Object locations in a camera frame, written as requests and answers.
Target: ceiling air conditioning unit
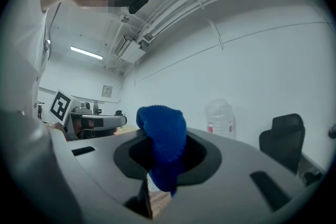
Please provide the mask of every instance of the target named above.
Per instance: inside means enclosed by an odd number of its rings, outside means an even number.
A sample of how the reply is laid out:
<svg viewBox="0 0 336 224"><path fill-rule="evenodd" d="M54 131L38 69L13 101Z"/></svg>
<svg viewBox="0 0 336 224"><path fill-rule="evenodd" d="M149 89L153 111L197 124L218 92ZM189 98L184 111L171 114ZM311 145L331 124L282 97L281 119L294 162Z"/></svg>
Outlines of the ceiling air conditioning unit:
<svg viewBox="0 0 336 224"><path fill-rule="evenodd" d="M135 63L140 59L141 56L146 53L146 51L142 49L142 47L138 43L132 41L128 37L130 36L122 36L114 52L121 59L130 63Z"/></svg>

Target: white ceiling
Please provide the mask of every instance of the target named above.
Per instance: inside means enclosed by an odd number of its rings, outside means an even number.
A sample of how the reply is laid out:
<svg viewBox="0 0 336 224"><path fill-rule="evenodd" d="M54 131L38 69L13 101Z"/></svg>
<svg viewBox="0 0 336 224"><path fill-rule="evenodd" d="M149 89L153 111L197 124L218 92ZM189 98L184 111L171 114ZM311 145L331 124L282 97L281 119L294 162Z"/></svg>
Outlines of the white ceiling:
<svg viewBox="0 0 336 224"><path fill-rule="evenodd" d="M158 18L167 8L178 0L149 0L149 2L134 16L129 15L126 8L115 8L110 10L82 9L72 3L62 3L59 12L51 29L53 51L58 57L82 58L92 64L112 67L118 61L113 55L114 49L106 64L113 40L120 26L120 15L127 14L130 20L125 24L114 44L118 44L122 35L129 34L135 36L138 30L142 30L145 20L149 25ZM48 11L47 24L50 26L56 7ZM103 56L103 60L79 55L70 50L70 46L75 46ZM120 70L124 70L129 64L123 62Z"/></svg>

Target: wooden floor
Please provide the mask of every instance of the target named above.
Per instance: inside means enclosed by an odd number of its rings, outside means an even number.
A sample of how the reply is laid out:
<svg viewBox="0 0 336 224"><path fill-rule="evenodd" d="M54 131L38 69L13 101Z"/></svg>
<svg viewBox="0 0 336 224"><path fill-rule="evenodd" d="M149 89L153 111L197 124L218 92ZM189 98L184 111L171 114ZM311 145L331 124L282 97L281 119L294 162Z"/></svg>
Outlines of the wooden floor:
<svg viewBox="0 0 336 224"><path fill-rule="evenodd" d="M156 192L149 191L149 198L153 218L155 218L172 200L170 193L165 193L163 191L156 191Z"/></svg>

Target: white shirt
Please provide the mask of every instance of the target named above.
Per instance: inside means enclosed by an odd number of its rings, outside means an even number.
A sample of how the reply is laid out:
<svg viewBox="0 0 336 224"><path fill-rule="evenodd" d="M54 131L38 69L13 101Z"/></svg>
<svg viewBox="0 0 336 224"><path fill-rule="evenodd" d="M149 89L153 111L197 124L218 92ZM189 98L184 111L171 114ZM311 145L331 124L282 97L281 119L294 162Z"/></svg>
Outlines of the white shirt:
<svg viewBox="0 0 336 224"><path fill-rule="evenodd" d="M0 108L37 117L47 12L40 0L9 0L0 18Z"/></svg>

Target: knitted blue fabric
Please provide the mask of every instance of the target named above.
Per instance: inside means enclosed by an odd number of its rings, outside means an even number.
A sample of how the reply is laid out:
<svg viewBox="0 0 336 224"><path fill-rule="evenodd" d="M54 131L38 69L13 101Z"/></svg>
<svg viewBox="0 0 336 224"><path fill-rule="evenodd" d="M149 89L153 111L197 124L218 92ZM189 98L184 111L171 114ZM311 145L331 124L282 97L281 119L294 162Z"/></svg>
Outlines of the knitted blue fabric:
<svg viewBox="0 0 336 224"><path fill-rule="evenodd" d="M180 110L163 105L139 108L137 125L153 140L155 166L149 174L162 191L175 191L177 176L184 172L186 123Z"/></svg>

